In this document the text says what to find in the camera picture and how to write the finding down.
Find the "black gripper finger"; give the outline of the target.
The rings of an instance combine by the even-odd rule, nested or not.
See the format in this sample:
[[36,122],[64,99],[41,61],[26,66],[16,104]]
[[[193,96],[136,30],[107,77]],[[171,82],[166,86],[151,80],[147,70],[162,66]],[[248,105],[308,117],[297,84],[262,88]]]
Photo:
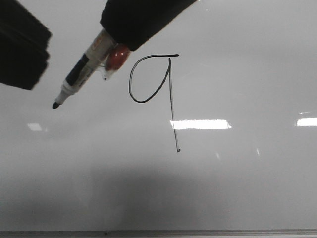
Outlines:
[[135,51],[194,3],[194,0],[109,0],[100,24],[117,43]]
[[48,66],[49,29],[16,0],[0,2],[0,82],[32,90]]

